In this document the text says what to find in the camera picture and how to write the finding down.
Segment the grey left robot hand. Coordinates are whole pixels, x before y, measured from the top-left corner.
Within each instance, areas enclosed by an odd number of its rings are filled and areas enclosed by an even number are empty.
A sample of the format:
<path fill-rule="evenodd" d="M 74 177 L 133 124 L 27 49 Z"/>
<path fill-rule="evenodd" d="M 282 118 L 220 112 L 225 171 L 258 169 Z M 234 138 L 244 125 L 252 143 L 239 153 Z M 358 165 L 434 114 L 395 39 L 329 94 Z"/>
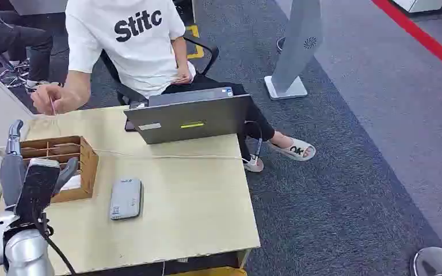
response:
<path fill-rule="evenodd" d="M 79 159 L 71 158 L 61 169 L 56 160 L 33 158 L 27 164 L 21 155 L 21 128 L 23 120 L 15 120 L 9 128 L 5 155 L 1 162 L 0 181 L 6 206 L 18 203 L 26 179 L 37 180 L 33 188 L 39 196 L 50 200 L 60 192 L 78 169 Z"/>

